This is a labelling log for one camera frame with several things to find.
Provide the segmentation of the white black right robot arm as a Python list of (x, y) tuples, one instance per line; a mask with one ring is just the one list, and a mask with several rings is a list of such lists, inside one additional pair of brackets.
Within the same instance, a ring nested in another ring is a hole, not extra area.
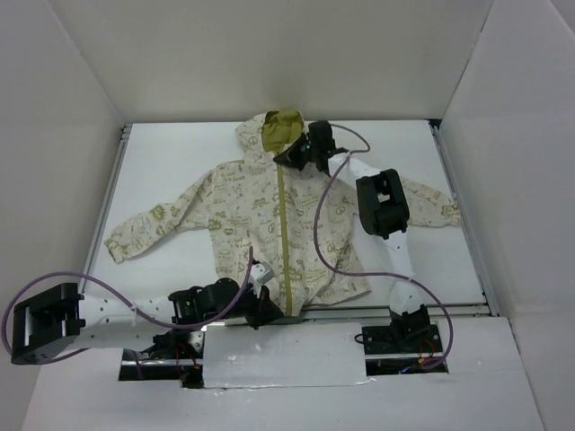
[(429, 312), (421, 294), (422, 285), (413, 279), (411, 257), (407, 246), (410, 210), (399, 174), (394, 169), (378, 170), (360, 161), (358, 150), (336, 146), (334, 125), (313, 122), (288, 149), (274, 157), (278, 165), (302, 171), (314, 165), (330, 177), (320, 197), (323, 203), (332, 185), (339, 181), (356, 193), (358, 217), (364, 232), (375, 239), (392, 264), (389, 272), (367, 272), (368, 277), (390, 277), (391, 341), (401, 351), (411, 351), (430, 327)]

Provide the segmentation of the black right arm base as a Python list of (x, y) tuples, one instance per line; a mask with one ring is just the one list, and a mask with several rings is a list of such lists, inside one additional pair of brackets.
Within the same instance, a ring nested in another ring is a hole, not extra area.
[(438, 326), (432, 324), (428, 309), (421, 305), (412, 313), (391, 312), (391, 322), (366, 326), (354, 337), (366, 355), (417, 354), (434, 356), (443, 351)]

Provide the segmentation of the cream green printed hooded jacket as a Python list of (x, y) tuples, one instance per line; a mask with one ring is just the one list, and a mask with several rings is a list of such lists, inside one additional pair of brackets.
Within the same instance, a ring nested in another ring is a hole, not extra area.
[(369, 283), (352, 241), (356, 193), (307, 166), (273, 157), (306, 132), (296, 110), (268, 111), (235, 131), (243, 158), (206, 172), (172, 203), (161, 203), (113, 229), (105, 245), (115, 262), (133, 259), (169, 233), (209, 231), (219, 277), (240, 280), (250, 257), (269, 263), (270, 298), (296, 316), (307, 305), (332, 305), (363, 294)]

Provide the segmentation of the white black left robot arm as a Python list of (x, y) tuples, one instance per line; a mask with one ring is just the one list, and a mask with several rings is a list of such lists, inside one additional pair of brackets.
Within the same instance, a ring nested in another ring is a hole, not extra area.
[(258, 329), (283, 315), (266, 286), (249, 282), (242, 291), (231, 278), (133, 305), (64, 283), (14, 306), (11, 361), (45, 365), (70, 349), (108, 347), (164, 358), (175, 350), (174, 333), (189, 342), (212, 321), (238, 319)]

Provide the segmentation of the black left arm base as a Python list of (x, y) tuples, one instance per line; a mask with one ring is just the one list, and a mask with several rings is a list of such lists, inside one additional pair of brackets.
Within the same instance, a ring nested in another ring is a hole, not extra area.
[(203, 382), (204, 333), (169, 331), (154, 337), (143, 352), (143, 377), (153, 381), (176, 381), (186, 389), (201, 389)]

